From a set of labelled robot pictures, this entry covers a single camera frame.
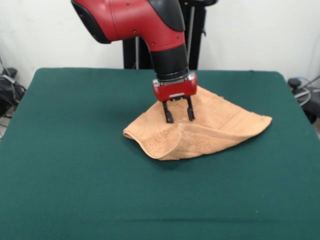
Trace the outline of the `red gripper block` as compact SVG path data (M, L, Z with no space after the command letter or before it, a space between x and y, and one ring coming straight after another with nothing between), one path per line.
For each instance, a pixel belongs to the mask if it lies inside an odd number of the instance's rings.
M172 113L168 109L167 101L177 97L186 97L188 108L187 114L190 121L195 120L194 109L191 96L197 93L198 78L195 72L188 73L186 76L173 81L152 81L154 94L158 101L162 102L164 115L168 124L173 124Z

